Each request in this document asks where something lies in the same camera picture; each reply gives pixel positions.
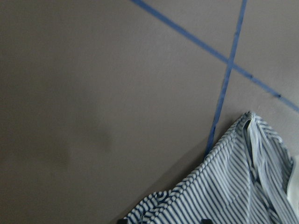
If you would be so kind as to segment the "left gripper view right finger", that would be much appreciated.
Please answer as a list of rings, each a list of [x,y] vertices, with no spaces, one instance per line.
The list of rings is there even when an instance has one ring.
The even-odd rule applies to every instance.
[[[202,219],[201,224],[211,224],[211,219]]]

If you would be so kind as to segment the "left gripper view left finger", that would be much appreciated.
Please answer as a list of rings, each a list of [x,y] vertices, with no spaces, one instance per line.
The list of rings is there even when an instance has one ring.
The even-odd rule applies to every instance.
[[[119,219],[117,221],[117,224],[128,224],[128,220],[127,219]]]

